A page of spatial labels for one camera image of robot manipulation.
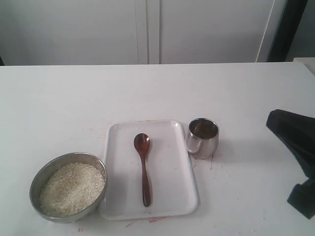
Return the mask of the white cabinet doors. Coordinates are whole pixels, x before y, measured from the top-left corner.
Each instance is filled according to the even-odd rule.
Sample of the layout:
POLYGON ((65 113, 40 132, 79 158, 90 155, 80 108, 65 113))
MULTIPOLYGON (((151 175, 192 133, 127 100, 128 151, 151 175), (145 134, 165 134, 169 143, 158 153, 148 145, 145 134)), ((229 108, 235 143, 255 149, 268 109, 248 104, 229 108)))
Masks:
POLYGON ((3 0, 6 65, 264 62, 283 0, 3 0))

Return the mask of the white rice pile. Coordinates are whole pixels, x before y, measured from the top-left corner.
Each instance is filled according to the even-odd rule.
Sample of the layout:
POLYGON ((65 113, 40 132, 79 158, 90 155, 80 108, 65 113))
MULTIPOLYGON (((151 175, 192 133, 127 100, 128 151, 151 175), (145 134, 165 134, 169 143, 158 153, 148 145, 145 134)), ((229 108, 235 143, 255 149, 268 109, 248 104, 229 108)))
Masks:
POLYGON ((70 163, 58 169, 41 190, 43 213, 66 217, 81 212, 101 194, 105 180, 93 165, 70 163))

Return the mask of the dark vertical post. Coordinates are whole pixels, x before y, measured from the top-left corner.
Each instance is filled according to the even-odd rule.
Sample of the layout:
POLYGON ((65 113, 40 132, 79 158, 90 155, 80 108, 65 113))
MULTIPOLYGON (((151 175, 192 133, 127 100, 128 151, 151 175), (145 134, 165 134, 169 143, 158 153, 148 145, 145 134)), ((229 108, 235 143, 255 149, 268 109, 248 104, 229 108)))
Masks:
POLYGON ((293 61, 315 56, 315 0, 287 0, 268 62, 293 61))

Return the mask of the beige side table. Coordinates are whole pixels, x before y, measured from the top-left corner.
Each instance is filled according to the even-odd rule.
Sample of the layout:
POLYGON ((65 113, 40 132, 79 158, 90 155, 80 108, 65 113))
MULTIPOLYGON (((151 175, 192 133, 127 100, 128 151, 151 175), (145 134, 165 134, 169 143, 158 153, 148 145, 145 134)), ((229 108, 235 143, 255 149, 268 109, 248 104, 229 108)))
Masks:
POLYGON ((303 64, 309 64, 314 66, 315 65, 315 57, 300 57, 300 58, 294 58, 294 62, 301 62, 303 64))

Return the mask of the small steel cup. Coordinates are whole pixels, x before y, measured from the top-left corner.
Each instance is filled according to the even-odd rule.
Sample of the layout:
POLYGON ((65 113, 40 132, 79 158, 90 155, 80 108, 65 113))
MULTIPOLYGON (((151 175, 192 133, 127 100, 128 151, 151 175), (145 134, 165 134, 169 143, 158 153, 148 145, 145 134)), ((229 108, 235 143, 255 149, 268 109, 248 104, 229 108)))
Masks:
POLYGON ((189 123, 186 134, 188 153, 196 159, 210 158, 219 144, 219 126, 207 118, 196 118, 189 123))

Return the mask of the brown wooden spoon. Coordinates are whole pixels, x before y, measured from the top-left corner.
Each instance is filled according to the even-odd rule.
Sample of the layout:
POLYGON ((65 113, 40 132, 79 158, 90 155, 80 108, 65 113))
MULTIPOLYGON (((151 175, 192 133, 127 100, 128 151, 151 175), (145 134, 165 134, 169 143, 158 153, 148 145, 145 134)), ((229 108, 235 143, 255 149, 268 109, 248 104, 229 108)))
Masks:
POLYGON ((151 205, 150 185, 146 170, 146 158, 150 150, 150 138, 145 133, 139 133, 134 138, 134 147, 138 152, 142 165, 142 198, 143 205, 149 207, 151 205))

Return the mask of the steel rice bowl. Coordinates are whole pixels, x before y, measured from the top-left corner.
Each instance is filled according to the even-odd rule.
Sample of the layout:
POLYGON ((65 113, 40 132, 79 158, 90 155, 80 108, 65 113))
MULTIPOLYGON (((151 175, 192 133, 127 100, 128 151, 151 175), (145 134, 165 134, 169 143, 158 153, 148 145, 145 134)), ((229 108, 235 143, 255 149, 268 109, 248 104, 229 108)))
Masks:
POLYGON ((46 220, 70 223, 95 210, 105 197, 107 172, 96 156, 73 152, 59 156, 35 175, 30 202, 46 220))

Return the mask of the white plastic tray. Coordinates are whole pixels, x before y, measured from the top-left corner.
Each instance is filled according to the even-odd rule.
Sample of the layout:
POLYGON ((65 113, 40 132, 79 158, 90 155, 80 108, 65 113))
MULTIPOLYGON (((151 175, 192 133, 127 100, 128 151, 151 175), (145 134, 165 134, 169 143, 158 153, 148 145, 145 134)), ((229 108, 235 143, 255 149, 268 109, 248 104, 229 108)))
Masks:
POLYGON ((178 216, 192 213, 198 195, 184 130, 175 120, 116 123, 109 127, 103 163, 107 171, 100 215, 108 220, 178 216), (134 138, 144 133, 151 144, 146 158, 151 205, 142 200, 141 159, 134 138))

